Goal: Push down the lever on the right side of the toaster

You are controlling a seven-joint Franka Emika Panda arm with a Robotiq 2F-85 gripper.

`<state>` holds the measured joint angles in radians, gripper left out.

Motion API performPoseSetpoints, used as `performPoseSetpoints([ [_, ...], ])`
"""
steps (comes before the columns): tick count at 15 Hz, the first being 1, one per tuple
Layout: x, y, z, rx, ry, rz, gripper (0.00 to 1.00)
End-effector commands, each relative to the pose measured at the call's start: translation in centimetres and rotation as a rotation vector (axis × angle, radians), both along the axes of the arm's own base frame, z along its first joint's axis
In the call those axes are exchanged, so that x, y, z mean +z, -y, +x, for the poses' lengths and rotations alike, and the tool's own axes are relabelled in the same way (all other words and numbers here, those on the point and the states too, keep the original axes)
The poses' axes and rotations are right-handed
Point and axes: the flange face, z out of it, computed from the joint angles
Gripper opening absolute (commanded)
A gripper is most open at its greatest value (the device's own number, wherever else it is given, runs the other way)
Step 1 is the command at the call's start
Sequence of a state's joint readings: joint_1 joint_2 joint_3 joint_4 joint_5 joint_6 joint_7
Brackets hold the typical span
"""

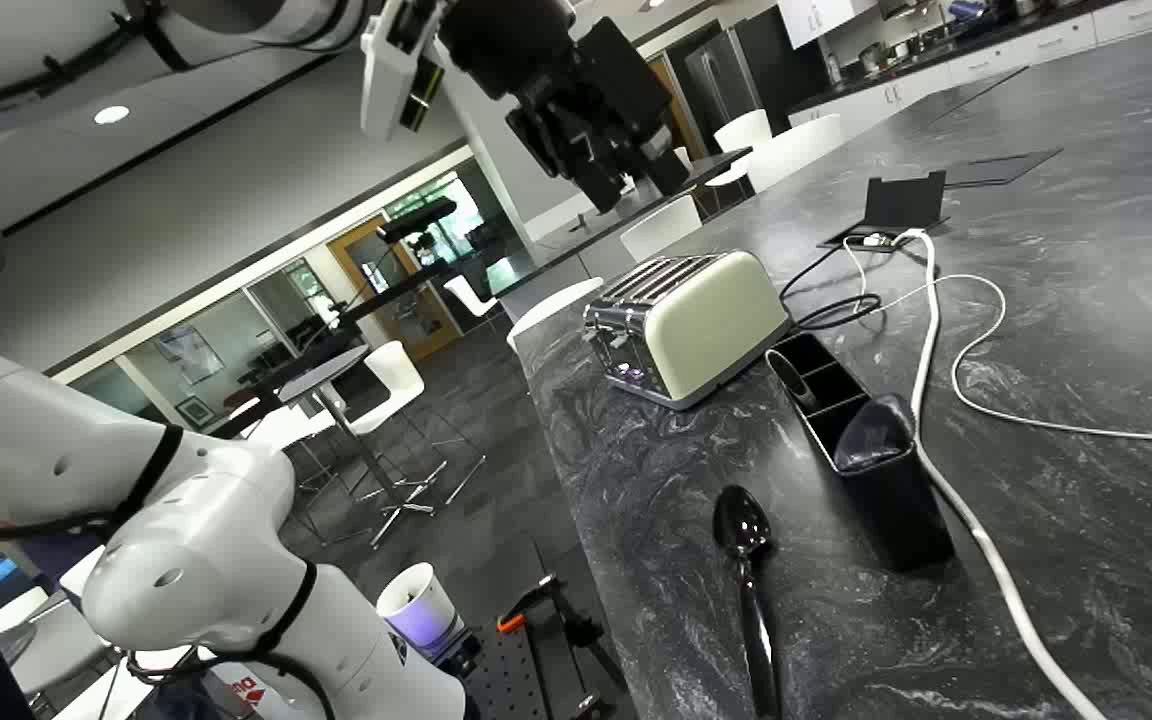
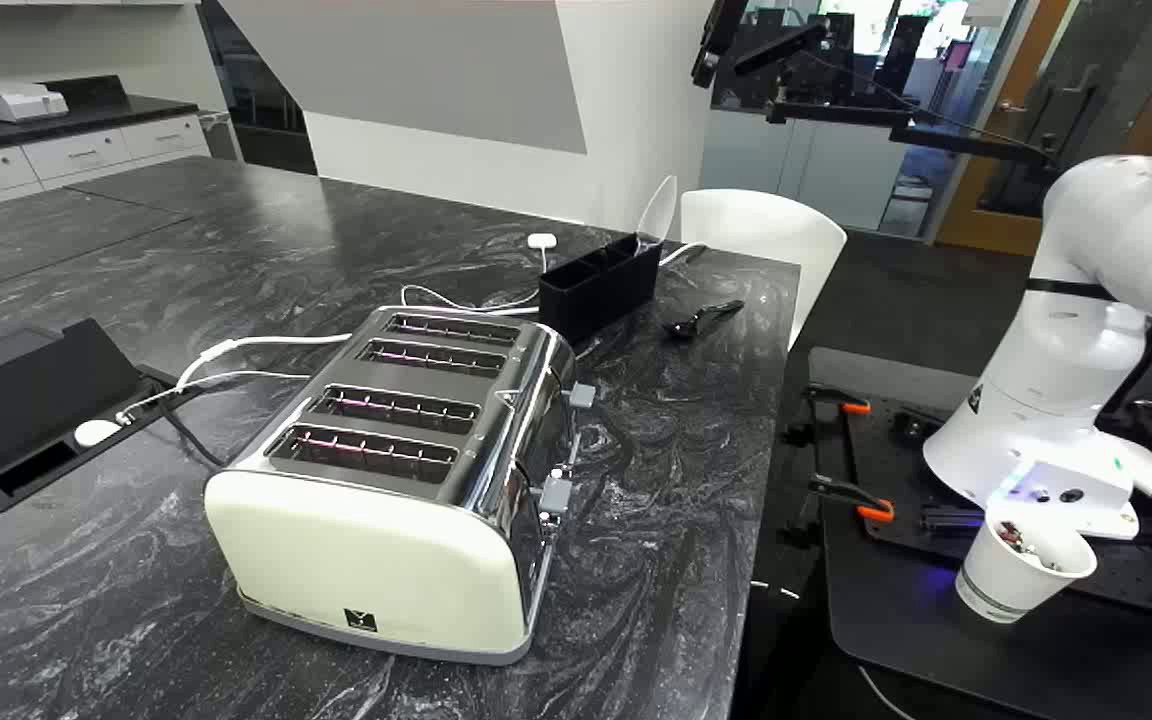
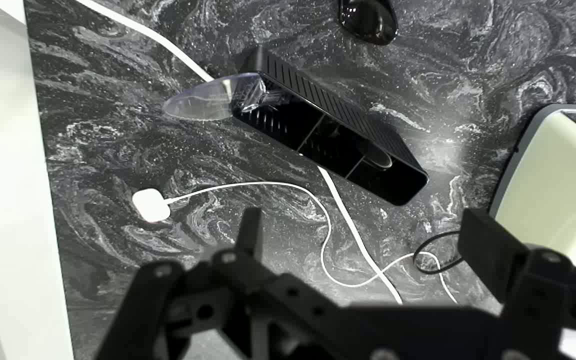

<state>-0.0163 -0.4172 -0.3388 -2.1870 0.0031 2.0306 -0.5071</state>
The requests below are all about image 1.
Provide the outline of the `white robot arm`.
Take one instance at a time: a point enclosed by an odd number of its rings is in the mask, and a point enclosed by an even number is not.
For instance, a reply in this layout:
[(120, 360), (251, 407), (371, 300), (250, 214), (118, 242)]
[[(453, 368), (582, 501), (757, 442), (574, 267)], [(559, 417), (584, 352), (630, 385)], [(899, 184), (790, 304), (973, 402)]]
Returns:
[[(202, 58), (360, 46), (360, 128), (386, 136), (425, 67), (461, 67), (596, 207), (676, 193), (667, 87), (610, 19), (569, 0), (147, 0), (156, 44)], [(297, 470), (276, 447), (107, 407), (0, 356), (0, 539), (96, 537), (80, 607), (125, 653), (210, 649), (291, 677), (325, 720), (469, 720), (469, 686), (411, 653), (332, 564), (282, 539)]]

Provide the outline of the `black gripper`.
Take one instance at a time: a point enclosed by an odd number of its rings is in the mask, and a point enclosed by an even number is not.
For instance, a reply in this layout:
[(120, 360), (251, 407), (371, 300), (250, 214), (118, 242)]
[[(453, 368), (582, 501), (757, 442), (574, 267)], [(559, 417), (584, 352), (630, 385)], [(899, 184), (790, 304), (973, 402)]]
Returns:
[(518, 101), (505, 115), (511, 136), (600, 213), (622, 202), (630, 181), (681, 193), (688, 169), (674, 153), (674, 93), (613, 19), (582, 39), (569, 27), (559, 0), (453, 0), (439, 39), (493, 101)]

